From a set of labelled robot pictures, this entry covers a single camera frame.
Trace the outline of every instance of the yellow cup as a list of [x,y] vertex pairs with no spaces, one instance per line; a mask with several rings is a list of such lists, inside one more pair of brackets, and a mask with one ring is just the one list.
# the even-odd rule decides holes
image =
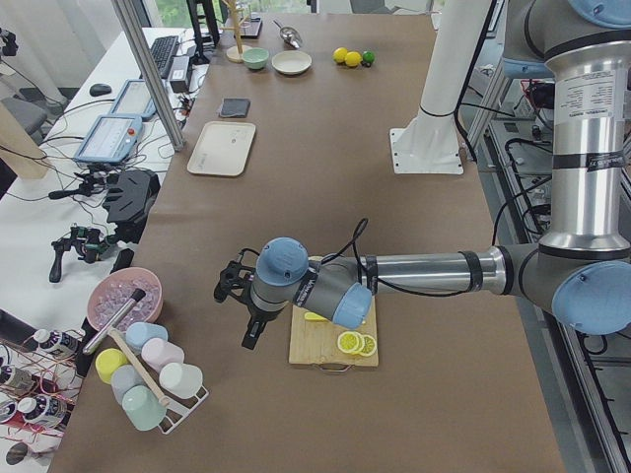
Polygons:
[[111,384],[111,376],[123,365],[129,365],[129,361],[125,354],[116,348],[103,350],[97,356],[97,373],[105,384]]

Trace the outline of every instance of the light blue cup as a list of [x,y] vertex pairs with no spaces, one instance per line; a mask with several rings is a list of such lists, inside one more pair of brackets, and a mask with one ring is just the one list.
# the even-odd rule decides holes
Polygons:
[[124,365],[116,370],[111,376],[110,384],[118,404],[122,404],[125,394],[132,387],[147,385],[138,371],[131,365]]
[[134,386],[122,398],[122,408],[139,431],[158,427],[167,415],[167,408],[147,386]]
[[142,347],[152,338],[169,341],[169,332],[162,325],[148,322],[132,323],[125,332],[125,342],[136,354],[142,352]]

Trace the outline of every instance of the tablet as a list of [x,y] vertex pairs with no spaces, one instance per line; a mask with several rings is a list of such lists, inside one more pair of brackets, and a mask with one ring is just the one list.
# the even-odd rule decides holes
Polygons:
[[140,115],[101,115],[83,139],[74,160],[118,164],[129,157],[141,132]]
[[143,120],[151,118],[156,113],[156,106],[145,81],[142,79],[126,81],[109,113],[140,115]]

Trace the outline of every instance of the pink cup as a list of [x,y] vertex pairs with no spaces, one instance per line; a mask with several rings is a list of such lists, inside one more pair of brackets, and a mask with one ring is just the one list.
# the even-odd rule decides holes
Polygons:
[[156,372],[169,363],[184,363],[184,350],[162,338],[152,338],[142,347],[142,359]]

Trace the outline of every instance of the computer mouse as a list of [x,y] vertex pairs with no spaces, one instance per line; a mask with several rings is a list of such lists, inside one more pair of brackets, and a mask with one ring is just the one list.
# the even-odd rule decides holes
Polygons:
[[93,84],[90,87],[90,95],[92,97],[104,96],[111,92],[111,87],[108,84]]

